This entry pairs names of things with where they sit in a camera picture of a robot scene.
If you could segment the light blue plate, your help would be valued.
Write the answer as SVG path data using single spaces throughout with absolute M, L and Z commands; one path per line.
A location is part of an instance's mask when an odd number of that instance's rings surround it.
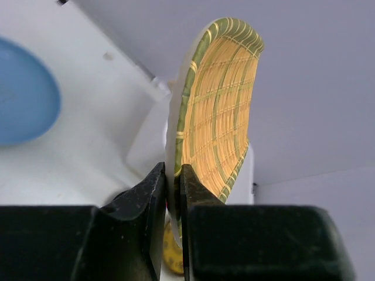
M 1 38 L 1 145 L 32 141 L 49 131 L 62 107 L 52 72 L 38 56 Z

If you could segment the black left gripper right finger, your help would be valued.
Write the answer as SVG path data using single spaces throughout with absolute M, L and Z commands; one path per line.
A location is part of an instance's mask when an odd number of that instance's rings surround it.
M 342 238 L 322 208 L 225 205 L 192 166 L 180 175 L 186 280 L 355 280 Z

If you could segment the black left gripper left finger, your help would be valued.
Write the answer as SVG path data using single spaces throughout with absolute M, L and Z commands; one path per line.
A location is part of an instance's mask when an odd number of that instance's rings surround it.
M 165 165 L 103 207 L 3 206 L 2 280 L 159 280 Z

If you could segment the rectangular woven bamboo plate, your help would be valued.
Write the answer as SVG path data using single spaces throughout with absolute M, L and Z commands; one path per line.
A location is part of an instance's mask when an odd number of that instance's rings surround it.
M 182 166 L 227 201 L 245 161 L 261 36 L 247 22 L 220 18 L 196 37 L 172 87 L 165 145 L 167 206 L 182 244 L 179 193 Z

